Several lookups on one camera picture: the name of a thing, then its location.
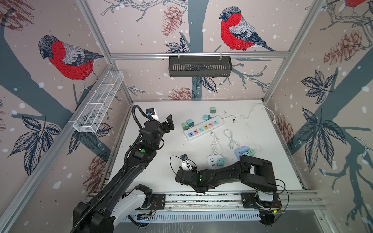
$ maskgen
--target white tabletop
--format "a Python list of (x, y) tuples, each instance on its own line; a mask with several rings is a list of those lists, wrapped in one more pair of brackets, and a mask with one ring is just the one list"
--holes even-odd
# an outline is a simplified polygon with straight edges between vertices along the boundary
[[(160, 122), (166, 121), (166, 117), (172, 114), (175, 130), (163, 135), (165, 141), (164, 147), (157, 151), (157, 155), (149, 166), (132, 182), (127, 191), (132, 190), (138, 184), (150, 187), (153, 192), (190, 192), (194, 191), (190, 186), (181, 185), (175, 181), (175, 174), (172, 172), (169, 164), (171, 155), (181, 156), (187, 154), (188, 158), (197, 164), (197, 170), (208, 169), (207, 157), (212, 155), (211, 144), (214, 140), (210, 133), (200, 136), (192, 141), (184, 138), (181, 124), (192, 119), (195, 125), (202, 123), (203, 115), (208, 114), (211, 117), (220, 116), (221, 118), (230, 115), (244, 115), (245, 117), (251, 110), (261, 103), (259, 100), (226, 100), (226, 101), (152, 101), (135, 102), (143, 111), (154, 107)], [(210, 114), (210, 107), (216, 107), (216, 114)], [(145, 118), (136, 110), (136, 116), (139, 122), (144, 125)], [(286, 184), (287, 190), (302, 189), (297, 176), (289, 162), (289, 159), (282, 147), (282, 144), (273, 128), (272, 122), (262, 105), (258, 106), (250, 115), (248, 120), (242, 117), (230, 117), (224, 119), (224, 125), (213, 130), (220, 139), (220, 144), (224, 149), (222, 154), (225, 159), (225, 166), (231, 165), (237, 161), (234, 155), (234, 149), (228, 147), (227, 139), (223, 131), (230, 129), (233, 132), (233, 140), (242, 146), (248, 146), (256, 151), (255, 157), (269, 160), (272, 162), (273, 171), (276, 179), (281, 179)], [(129, 146), (133, 144), (138, 135), (138, 126), (132, 116), (128, 122), (126, 131), (114, 166), (111, 177), (123, 166), (124, 154)], [(171, 164), (175, 172), (179, 170), (181, 161), (175, 157), (171, 159)], [(252, 188), (240, 183), (228, 183), (218, 186), (211, 191), (251, 191)]]

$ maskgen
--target long white power strip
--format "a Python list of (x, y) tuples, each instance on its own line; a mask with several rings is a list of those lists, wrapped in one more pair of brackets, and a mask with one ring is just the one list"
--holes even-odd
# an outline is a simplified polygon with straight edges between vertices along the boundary
[(224, 121), (220, 118), (220, 116), (216, 116), (207, 120), (201, 124), (193, 126), (184, 131), (185, 137), (190, 141), (202, 135), (205, 135), (207, 132), (210, 132), (213, 129), (224, 124)]

